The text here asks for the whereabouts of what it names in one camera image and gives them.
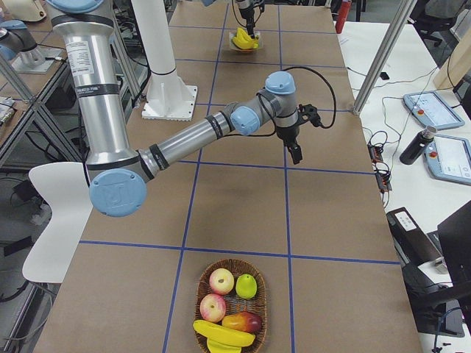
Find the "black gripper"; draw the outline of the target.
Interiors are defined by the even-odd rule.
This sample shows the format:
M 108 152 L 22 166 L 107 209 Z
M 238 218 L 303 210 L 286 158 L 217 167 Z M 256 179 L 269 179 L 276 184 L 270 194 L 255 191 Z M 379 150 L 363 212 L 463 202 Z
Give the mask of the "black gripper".
M 255 11 L 253 9 L 241 9 L 241 17 L 246 21 L 245 28 L 251 38 L 255 38 Z
M 276 134 L 282 140 L 283 145 L 288 147 L 293 164 L 299 164 L 302 161 L 302 149 L 297 143 L 297 136 L 300 128 L 296 125 L 288 127 L 276 126 Z

